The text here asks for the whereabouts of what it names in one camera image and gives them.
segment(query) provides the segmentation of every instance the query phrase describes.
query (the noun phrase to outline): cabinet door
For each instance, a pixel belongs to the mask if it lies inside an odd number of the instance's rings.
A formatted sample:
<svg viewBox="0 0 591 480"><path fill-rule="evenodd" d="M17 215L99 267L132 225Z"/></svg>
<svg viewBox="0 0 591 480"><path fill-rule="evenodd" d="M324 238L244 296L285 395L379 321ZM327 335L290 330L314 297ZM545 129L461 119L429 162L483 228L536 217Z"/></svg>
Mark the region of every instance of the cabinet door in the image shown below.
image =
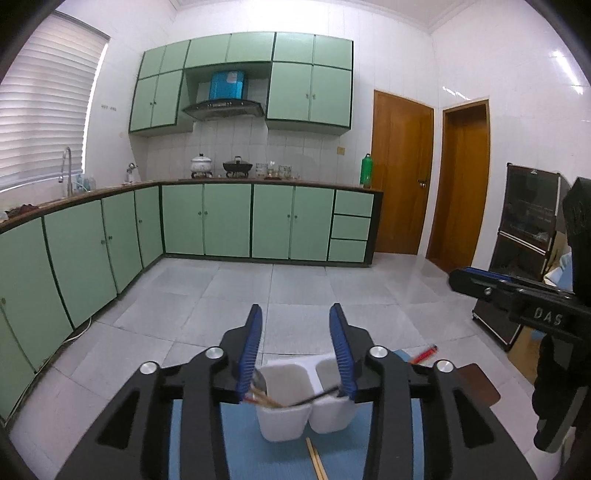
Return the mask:
<svg viewBox="0 0 591 480"><path fill-rule="evenodd" d="M203 189L205 254L249 257L251 185L207 184Z"/></svg>
<svg viewBox="0 0 591 480"><path fill-rule="evenodd" d="M252 256L289 258L291 202L288 185L255 185L252 207Z"/></svg>
<svg viewBox="0 0 591 480"><path fill-rule="evenodd" d="M274 63L269 85L267 118L308 121L312 66Z"/></svg>
<svg viewBox="0 0 591 480"><path fill-rule="evenodd" d="M314 65L310 121L348 127L351 120L351 72Z"/></svg>
<svg viewBox="0 0 591 480"><path fill-rule="evenodd" d="M117 292L121 293L142 270L135 226L134 193L120 193L106 197L102 202L109 258Z"/></svg>
<svg viewBox="0 0 591 480"><path fill-rule="evenodd" d="M72 332L40 218L0 235L0 265L0 297L6 299L8 322L31 364L39 368Z"/></svg>
<svg viewBox="0 0 591 480"><path fill-rule="evenodd" d="M35 377L6 319L0 313L0 416L7 418Z"/></svg>
<svg viewBox="0 0 591 480"><path fill-rule="evenodd" d="M314 35L308 33L277 33L273 61L312 63L313 54Z"/></svg>
<svg viewBox="0 0 591 480"><path fill-rule="evenodd" d="M202 184L162 186L166 253L203 255L202 204Z"/></svg>
<svg viewBox="0 0 591 480"><path fill-rule="evenodd" d="M151 77L160 73L160 66L162 65L162 57L166 47L153 48L144 52L142 59L142 66L139 68L139 79Z"/></svg>
<svg viewBox="0 0 591 480"><path fill-rule="evenodd" d="M344 38L316 35L314 65L353 69L353 42Z"/></svg>
<svg viewBox="0 0 591 480"><path fill-rule="evenodd" d="M189 45L185 68L216 65L226 61L230 34L194 38Z"/></svg>
<svg viewBox="0 0 591 480"><path fill-rule="evenodd" d="M158 75L152 127L174 125L177 122L178 97L182 81L182 70Z"/></svg>
<svg viewBox="0 0 591 480"><path fill-rule="evenodd" d="M57 282L78 327L117 295L100 200L50 213L45 225Z"/></svg>
<svg viewBox="0 0 591 480"><path fill-rule="evenodd" d="M158 77L138 80L135 87L134 104L131 107L130 132L150 128L152 125L152 109L157 82Z"/></svg>
<svg viewBox="0 0 591 480"><path fill-rule="evenodd" d="M334 196L332 189L295 188L292 260L326 261Z"/></svg>
<svg viewBox="0 0 591 480"><path fill-rule="evenodd" d="M184 61L187 57L188 48L189 40L166 45L164 57L162 58L162 65L160 66L160 73L182 70L184 68Z"/></svg>
<svg viewBox="0 0 591 480"><path fill-rule="evenodd" d="M139 250L144 267L162 255L160 229L160 191L158 187L135 190L135 215L138 222Z"/></svg>
<svg viewBox="0 0 591 480"><path fill-rule="evenodd" d="M233 33L226 62L271 61L274 40L275 32Z"/></svg>

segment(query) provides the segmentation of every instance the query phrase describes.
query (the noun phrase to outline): gray tiled floor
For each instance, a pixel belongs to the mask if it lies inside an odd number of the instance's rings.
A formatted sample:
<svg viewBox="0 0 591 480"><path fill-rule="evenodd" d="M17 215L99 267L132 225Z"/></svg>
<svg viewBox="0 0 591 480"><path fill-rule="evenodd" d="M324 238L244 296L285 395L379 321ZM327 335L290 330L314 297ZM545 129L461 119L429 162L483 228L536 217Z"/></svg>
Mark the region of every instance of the gray tiled floor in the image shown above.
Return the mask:
<svg viewBox="0 0 591 480"><path fill-rule="evenodd" d="M187 362L242 325L259 303L264 328L259 362L332 350L328 311L343 305L374 340L414 354L439 347L432 364L480 365L501 393L494 413L540 478L557 456L532 443L532 386L471 321L474 305L452 292L444 272L422 257L376 254L367 269L296 267L163 259L68 346L44 374L10 437L40 480L51 480L127 378L147 360Z"/></svg>

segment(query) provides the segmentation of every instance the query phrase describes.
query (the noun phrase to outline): blue mat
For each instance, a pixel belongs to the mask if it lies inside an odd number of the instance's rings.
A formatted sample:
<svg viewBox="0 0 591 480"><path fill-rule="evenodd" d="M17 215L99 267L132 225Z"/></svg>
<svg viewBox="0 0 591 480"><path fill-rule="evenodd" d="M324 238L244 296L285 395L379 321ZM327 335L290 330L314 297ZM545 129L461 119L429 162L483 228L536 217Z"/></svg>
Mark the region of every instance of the blue mat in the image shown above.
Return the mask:
<svg viewBox="0 0 591 480"><path fill-rule="evenodd" d="M398 353L407 359L403 352ZM171 443L170 480L177 480L182 400L174 401ZM305 438L310 437L331 479L361 480L369 442L372 404L359 406L351 424L344 430L317 434L310 426L301 438L291 442L267 442L261 434L256 407L250 404L222 404L222 424L226 457L232 480L317 480ZM423 422L420 403L412 401L414 479L424 478Z"/></svg>

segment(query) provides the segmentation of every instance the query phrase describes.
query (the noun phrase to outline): drawer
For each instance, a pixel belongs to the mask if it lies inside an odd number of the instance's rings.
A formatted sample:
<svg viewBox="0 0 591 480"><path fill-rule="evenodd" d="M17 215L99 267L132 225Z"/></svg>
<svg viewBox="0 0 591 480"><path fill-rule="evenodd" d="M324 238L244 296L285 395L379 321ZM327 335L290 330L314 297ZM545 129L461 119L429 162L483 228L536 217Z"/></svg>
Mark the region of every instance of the drawer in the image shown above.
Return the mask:
<svg viewBox="0 0 591 480"><path fill-rule="evenodd" d="M337 190L335 213L371 217L374 208L374 194Z"/></svg>
<svg viewBox="0 0 591 480"><path fill-rule="evenodd" d="M363 263L366 245L359 240L331 240L329 261Z"/></svg>
<svg viewBox="0 0 591 480"><path fill-rule="evenodd" d="M371 219L367 217L335 215L331 238L367 240L370 221Z"/></svg>

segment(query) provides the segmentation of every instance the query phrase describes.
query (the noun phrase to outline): faucet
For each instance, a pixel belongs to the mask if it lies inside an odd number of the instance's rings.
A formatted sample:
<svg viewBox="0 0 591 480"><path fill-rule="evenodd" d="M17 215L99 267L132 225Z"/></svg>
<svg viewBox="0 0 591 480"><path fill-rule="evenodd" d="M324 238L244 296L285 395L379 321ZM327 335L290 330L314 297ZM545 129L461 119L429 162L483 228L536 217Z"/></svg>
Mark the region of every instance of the faucet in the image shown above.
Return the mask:
<svg viewBox="0 0 591 480"><path fill-rule="evenodd" d="M66 163L66 153L68 154L68 197L73 195L72 193L72 150L70 147L64 148L64 153L61 156L61 175L58 183L64 183L64 164Z"/></svg>

